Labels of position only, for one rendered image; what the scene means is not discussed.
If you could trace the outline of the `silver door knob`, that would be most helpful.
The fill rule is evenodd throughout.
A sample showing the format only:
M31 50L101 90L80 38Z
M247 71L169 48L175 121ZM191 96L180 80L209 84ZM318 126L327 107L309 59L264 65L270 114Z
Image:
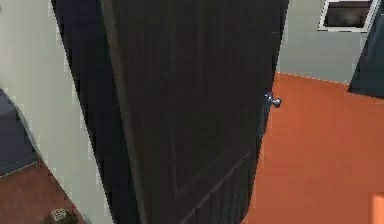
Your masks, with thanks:
M280 98L275 98L273 96L272 92L268 92L265 94L266 101L270 104L273 105L275 108L279 108L282 104L282 100Z

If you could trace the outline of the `small pale checked object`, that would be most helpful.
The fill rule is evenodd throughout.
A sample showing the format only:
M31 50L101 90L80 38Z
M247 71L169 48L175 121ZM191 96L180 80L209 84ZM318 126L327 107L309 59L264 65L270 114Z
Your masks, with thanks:
M62 223L67 217L67 211L64 208L58 208L49 212L49 220L53 224Z

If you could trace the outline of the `dark grey furniture block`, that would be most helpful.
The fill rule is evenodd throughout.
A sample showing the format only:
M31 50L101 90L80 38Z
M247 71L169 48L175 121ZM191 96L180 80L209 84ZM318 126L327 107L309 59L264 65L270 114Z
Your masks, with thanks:
M16 106L0 89L0 176L35 164L37 154Z

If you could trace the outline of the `dark brown room door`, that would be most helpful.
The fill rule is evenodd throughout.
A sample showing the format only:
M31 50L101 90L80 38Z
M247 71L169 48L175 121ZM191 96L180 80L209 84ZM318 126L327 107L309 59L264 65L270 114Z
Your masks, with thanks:
M50 3L113 224L242 224L289 0Z

